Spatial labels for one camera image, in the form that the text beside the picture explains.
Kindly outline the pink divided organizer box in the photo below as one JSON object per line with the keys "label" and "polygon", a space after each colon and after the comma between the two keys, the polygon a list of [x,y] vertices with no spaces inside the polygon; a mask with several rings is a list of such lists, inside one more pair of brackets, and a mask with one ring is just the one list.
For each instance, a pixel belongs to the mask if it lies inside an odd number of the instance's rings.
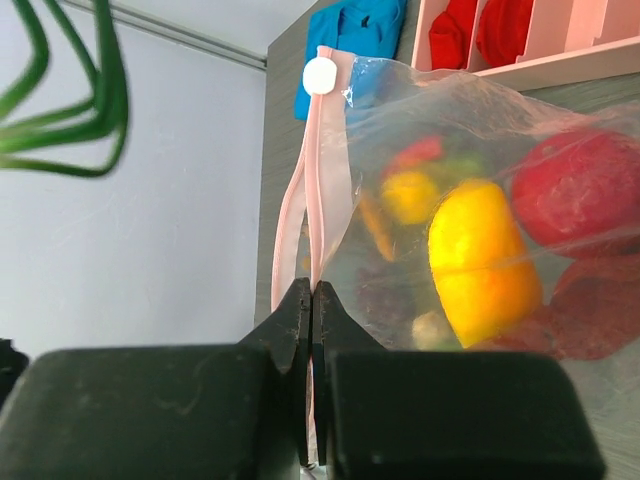
{"label": "pink divided organizer box", "polygon": [[424,1],[411,65],[516,90],[636,73],[636,1]]}

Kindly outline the red rolled sock right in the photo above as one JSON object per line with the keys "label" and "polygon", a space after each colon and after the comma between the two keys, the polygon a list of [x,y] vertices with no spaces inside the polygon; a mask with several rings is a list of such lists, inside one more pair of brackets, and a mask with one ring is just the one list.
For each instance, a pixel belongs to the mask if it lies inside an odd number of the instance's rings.
{"label": "red rolled sock right", "polygon": [[502,67],[524,54],[533,0],[489,0],[480,15],[476,47],[486,63]]}

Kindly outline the toy green onion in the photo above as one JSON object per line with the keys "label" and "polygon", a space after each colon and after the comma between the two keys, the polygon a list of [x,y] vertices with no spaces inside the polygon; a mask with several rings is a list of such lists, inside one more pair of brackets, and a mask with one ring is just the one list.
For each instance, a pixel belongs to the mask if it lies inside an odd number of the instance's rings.
{"label": "toy green onion", "polygon": [[[75,26],[56,1],[46,3],[75,52],[91,93],[75,104],[49,110],[24,120],[1,124],[1,167],[99,178],[119,163],[129,131],[129,94],[125,67],[110,3],[96,1],[95,26],[98,60],[94,61]],[[105,162],[96,167],[24,158],[19,154],[41,148],[78,144],[115,136]]]}

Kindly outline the orange toy carrot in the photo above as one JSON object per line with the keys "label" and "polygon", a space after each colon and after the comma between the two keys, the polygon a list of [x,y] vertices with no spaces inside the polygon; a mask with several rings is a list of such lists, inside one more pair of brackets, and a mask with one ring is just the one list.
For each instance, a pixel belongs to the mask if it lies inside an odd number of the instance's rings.
{"label": "orange toy carrot", "polygon": [[363,190],[359,201],[362,221],[376,248],[387,262],[396,260],[391,226],[382,204],[369,190]]}

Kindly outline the blue folded cloth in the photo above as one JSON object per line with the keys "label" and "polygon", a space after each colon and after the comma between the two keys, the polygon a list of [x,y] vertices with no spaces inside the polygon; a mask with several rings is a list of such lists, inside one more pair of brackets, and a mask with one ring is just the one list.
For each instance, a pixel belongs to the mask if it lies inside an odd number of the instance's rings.
{"label": "blue folded cloth", "polygon": [[406,0],[353,0],[318,10],[309,20],[304,65],[316,57],[319,46],[393,59],[406,7]]}

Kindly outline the red rolled sock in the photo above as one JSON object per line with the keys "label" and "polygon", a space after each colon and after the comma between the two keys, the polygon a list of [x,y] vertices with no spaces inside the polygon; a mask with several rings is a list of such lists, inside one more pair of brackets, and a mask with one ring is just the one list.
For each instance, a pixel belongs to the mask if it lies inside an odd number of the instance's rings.
{"label": "red rolled sock", "polygon": [[489,0],[480,15],[476,47],[486,63],[502,67],[524,54],[533,0]]}
{"label": "red rolled sock", "polygon": [[433,70],[467,67],[477,2],[450,0],[429,30]]}

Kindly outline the red toy apple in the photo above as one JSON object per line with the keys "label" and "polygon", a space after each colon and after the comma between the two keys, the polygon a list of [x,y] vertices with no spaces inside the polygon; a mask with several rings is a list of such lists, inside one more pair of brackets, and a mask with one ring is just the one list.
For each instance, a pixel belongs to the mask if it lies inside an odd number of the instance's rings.
{"label": "red toy apple", "polygon": [[639,249],[639,141],[585,128],[553,135],[514,168],[512,208],[538,245],[570,258]]}

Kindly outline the orange toy fruit cluster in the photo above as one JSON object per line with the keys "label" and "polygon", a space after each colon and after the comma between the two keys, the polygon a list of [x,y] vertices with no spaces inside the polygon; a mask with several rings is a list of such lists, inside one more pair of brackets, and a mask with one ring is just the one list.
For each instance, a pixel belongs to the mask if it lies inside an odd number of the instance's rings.
{"label": "orange toy fruit cluster", "polygon": [[430,218],[440,198],[440,191],[425,173],[402,171],[383,181],[381,198],[396,222],[401,225],[418,225]]}

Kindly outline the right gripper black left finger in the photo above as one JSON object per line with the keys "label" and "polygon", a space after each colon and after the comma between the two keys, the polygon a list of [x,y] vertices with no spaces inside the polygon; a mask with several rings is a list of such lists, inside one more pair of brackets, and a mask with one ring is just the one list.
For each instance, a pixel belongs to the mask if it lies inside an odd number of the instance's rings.
{"label": "right gripper black left finger", "polygon": [[1,411],[5,479],[296,479],[306,461],[311,291],[235,344],[67,349]]}

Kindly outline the clear zip top bag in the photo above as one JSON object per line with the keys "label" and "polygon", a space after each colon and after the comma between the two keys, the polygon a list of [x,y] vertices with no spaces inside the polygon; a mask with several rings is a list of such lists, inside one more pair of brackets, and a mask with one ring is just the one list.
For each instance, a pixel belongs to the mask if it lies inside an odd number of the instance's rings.
{"label": "clear zip top bag", "polygon": [[639,454],[639,104],[578,113],[483,77],[322,47],[272,305],[331,283],[392,350],[525,351],[600,445]]}

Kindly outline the white toy garlic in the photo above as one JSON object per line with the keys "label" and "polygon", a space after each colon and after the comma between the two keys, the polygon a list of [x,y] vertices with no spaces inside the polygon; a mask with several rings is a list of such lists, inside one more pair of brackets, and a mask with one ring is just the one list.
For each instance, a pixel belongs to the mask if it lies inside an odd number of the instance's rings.
{"label": "white toy garlic", "polygon": [[411,338],[419,350],[437,350],[444,348],[454,339],[448,321],[437,311],[429,311],[413,320]]}

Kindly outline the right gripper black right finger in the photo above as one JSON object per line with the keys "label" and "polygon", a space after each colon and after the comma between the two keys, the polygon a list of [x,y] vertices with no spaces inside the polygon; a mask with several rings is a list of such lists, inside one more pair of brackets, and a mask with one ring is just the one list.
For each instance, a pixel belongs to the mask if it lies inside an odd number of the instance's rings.
{"label": "right gripper black right finger", "polygon": [[576,390],[531,353],[384,348],[335,289],[312,297],[314,420],[332,479],[601,479]]}

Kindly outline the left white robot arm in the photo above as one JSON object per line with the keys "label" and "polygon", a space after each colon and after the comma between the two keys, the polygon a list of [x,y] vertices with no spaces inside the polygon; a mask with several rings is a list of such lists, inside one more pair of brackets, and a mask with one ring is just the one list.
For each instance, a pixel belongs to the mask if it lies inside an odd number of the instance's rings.
{"label": "left white robot arm", "polygon": [[29,357],[16,350],[10,339],[0,339],[0,407],[28,365]]}

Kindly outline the green toy cucumber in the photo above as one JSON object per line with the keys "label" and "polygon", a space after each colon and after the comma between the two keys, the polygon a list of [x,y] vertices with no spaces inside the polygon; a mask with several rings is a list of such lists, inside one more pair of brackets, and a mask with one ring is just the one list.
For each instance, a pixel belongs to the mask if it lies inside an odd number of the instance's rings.
{"label": "green toy cucumber", "polygon": [[484,177],[486,175],[485,159],[478,154],[464,153],[449,156],[442,161],[445,173],[453,178]]}

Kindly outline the red toy chili pepper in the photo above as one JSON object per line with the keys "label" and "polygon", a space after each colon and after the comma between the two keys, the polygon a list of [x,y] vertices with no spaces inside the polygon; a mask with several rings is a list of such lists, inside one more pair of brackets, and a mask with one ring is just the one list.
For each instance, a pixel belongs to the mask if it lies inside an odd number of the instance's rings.
{"label": "red toy chili pepper", "polygon": [[397,153],[389,164],[392,171],[414,168],[426,161],[440,158],[444,153],[439,136],[424,137]]}

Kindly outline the yellow toy mango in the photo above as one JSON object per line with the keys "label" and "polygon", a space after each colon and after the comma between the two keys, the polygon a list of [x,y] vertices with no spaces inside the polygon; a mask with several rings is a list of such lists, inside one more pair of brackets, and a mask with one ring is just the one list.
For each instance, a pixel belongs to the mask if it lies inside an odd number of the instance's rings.
{"label": "yellow toy mango", "polygon": [[543,287],[503,189],[470,179],[440,203],[428,256],[445,316],[462,347],[496,336],[542,303]]}

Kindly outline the red rolled sock left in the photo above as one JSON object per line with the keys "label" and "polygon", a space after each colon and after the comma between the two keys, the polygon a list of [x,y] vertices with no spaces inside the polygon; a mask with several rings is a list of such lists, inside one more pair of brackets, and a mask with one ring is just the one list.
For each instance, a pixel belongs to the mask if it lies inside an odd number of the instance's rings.
{"label": "red rolled sock left", "polygon": [[450,0],[429,30],[433,70],[467,67],[477,2]]}

